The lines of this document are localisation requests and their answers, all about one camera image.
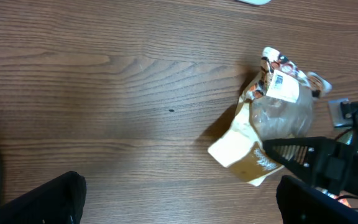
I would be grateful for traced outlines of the orange red snack packet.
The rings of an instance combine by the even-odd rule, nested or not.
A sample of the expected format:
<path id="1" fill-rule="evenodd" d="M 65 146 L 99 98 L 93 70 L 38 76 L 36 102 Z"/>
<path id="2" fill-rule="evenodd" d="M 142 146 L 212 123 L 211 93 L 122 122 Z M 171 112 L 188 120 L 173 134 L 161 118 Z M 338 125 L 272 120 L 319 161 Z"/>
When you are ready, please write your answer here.
<path id="1" fill-rule="evenodd" d="M 349 202 L 346 198 L 340 198 L 341 196 L 343 196 L 343 194 L 335 195 L 335 194 L 329 193 L 326 189 L 322 189 L 322 188 L 317 188 L 317 190 L 319 190 L 321 193 L 327 195 L 328 197 L 331 197 L 331 198 L 337 200 L 339 203 L 351 208 L 351 205 L 349 204 Z"/>

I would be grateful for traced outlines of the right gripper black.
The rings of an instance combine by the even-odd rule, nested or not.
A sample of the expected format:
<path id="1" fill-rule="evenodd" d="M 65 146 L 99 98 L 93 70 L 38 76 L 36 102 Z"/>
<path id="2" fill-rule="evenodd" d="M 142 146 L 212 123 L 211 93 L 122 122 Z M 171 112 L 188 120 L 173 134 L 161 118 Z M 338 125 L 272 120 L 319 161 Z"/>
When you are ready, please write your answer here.
<path id="1" fill-rule="evenodd" d="M 358 102 L 342 103 L 352 126 L 349 144 L 325 137 L 269 139 L 262 142 L 269 158 L 284 165 L 299 179 L 332 194 L 345 190 L 358 196 Z"/>

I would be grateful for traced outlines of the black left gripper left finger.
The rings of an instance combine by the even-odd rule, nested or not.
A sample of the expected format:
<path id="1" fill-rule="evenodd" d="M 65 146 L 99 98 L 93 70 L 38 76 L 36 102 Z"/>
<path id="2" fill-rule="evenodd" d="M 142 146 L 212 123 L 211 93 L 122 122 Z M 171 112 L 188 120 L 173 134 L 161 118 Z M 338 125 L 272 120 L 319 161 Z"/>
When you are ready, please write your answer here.
<path id="1" fill-rule="evenodd" d="M 86 180 L 69 171 L 0 207 L 0 224 L 77 224 L 86 201 Z"/>

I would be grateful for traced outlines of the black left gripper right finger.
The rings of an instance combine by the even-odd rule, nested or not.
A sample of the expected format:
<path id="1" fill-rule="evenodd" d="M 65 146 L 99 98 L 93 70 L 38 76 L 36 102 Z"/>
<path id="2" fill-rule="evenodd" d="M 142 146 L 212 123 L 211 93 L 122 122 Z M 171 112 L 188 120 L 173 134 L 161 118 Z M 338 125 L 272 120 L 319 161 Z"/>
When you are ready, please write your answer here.
<path id="1" fill-rule="evenodd" d="M 298 179 L 284 175 L 277 187 L 283 224 L 358 224 L 358 212 Z"/>

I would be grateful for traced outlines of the brown white snack pouch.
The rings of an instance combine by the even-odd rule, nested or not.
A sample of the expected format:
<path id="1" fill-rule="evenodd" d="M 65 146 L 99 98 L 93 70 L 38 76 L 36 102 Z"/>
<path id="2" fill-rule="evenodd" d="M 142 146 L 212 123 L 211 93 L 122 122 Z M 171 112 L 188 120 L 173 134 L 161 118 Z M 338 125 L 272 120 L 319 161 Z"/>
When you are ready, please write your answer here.
<path id="1" fill-rule="evenodd" d="M 332 85 L 303 72 L 277 49 L 265 47 L 260 72 L 240 94 L 234 119 L 208 153 L 221 166 L 253 186 L 283 166 L 266 154 L 263 141 L 298 138 L 313 122 L 314 102 Z"/>

